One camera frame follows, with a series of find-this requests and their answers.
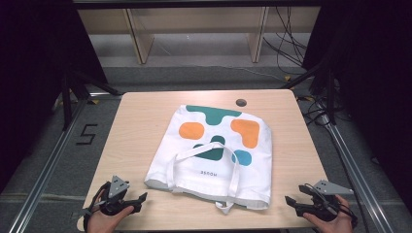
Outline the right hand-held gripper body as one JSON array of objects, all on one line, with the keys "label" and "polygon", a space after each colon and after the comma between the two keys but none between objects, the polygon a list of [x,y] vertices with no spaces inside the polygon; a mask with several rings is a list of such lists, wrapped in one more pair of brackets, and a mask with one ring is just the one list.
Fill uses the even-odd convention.
[{"label": "right hand-held gripper body", "polygon": [[354,193],[354,190],[351,188],[325,180],[320,180],[311,186],[314,191],[314,194],[310,195],[313,204],[303,204],[305,206],[304,214],[312,214],[323,221],[331,221],[337,217],[340,211],[340,203],[338,202],[336,195]]}]

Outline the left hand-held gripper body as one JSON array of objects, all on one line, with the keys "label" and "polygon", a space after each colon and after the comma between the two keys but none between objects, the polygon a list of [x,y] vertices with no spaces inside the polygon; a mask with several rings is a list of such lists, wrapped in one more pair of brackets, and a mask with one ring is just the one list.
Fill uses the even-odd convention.
[{"label": "left hand-held gripper body", "polygon": [[96,203],[100,211],[107,216],[115,216],[123,209],[138,204],[134,200],[125,201],[124,196],[129,188],[129,182],[113,175],[112,180],[103,185],[104,192]]}]

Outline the white tote bag coloured shapes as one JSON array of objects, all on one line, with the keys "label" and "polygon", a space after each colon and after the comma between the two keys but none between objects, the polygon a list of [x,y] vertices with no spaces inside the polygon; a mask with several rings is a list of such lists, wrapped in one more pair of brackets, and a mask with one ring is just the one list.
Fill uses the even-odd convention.
[{"label": "white tote bag coloured shapes", "polygon": [[266,210],[271,202],[272,134],[259,117],[182,105],[172,116],[145,184],[233,205]]}]

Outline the person's right hand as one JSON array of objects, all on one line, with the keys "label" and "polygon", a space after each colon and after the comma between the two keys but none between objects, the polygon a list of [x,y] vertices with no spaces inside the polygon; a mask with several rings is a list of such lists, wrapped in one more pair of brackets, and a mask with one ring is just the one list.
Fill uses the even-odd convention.
[{"label": "person's right hand", "polygon": [[336,195],[341,211],[331,221],[323,221],[312,214],[305,213],[303,217],[314,224],[321,233],[353,233],[352,217],[350,216],[349,203],[340,195]]}]

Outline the person's left hand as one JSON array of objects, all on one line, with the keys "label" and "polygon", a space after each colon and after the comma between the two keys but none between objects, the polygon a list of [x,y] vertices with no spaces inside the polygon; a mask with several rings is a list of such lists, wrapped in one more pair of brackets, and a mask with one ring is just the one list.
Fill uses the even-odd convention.
[{"label": "person's left hand", "polygon": [[88,219],[86,233],[114,233],[119,223],[134,210],[132,206],[123,209],[115,216],[104,215],[98,206],[93,206]]}]

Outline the black metal stand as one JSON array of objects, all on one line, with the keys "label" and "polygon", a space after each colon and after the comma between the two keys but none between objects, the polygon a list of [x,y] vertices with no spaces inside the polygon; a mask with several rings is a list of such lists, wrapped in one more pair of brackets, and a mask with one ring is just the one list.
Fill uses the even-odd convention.
[{"label": "black metal stand", "polygon": [[90,93],[86,88],[86,84],[90,83],[93,86],[98,87],[101,90],[104,90],[111,95],[121,96],[122,92],[110,87],[106,83],[102,83],[87,74],[78,71],[69,69],[64,72],[64,75],[61,79],[61,96],[63,101],[63,113],[64,113],[64,126],[63,129],[66,130],[69,128],[71,122],[73,121],[72,107],[71,107],[71,93],[74,93],[75,96],[80,100],[86,100]]},{"label": "black metal stand", "polygon": [[324,62],[320,62],[313,68],[309,69],[302,75],[281,86],[281,89],[291,89],[292,87],[302,83],[303,81],[313,77],[314,80],[310,85],[310,92],[314,95],[319,95],[323,91],[326,93],[326,108],[325,113],[328,119],[328,123],[335,125],[334,117],[334,76],[331,69]]}]

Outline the black curtain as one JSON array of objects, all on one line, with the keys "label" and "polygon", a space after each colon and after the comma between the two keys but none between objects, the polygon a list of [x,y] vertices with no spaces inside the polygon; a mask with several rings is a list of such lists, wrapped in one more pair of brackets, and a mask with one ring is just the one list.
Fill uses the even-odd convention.
[{"label": "black curtain", "polygon": [[412,213],[412,0],[326,0],[303,67],[328,50],[348,112]]},{"label": "black curtain", "polygon": [[0,0],[0,192],[44,127],[68,70],[107,81],[74,0]]}]

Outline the light wooden shelf unit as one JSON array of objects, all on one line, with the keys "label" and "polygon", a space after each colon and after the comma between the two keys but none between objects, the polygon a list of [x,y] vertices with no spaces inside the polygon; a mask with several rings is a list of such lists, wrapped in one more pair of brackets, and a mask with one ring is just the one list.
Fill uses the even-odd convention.
[{"label": "light wooden shelf unit", "polygon": [[89,34],[126,34],[137,62],[148,60],[156,34],[244,33],[251,59],[259,61],[263,35],[282,32],[287,20],[293,33],[310,33],[318,7],[226,7],[175,9],[80,10]]}]

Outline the aluminium floor rail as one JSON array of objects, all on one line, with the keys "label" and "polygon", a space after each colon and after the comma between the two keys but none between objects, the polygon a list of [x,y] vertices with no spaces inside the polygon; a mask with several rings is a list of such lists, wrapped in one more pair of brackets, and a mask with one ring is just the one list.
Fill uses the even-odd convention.
[{"label": "aluminium floor rail", "polygon": [[384,209],[373,194],[370,185],[364,178],[360,167],[352,156],[337,126],[332,123],[328,116],[323,116],[322,120],[333,142],[337,145],[343,166],[348,172],[349,179],[353,184],[356,194],[363,201],[378,233],[395,233],[394,228],[386,217]]},{"label": "aluminium floor rail", "polygon": [[[89,105],[98,99],[98,105]],[[80,233],[81,210],[120,103],[97,93],[72,101],[73,121],[63,129],[57,102],[28,155],[0,192],[0,233]]]}]

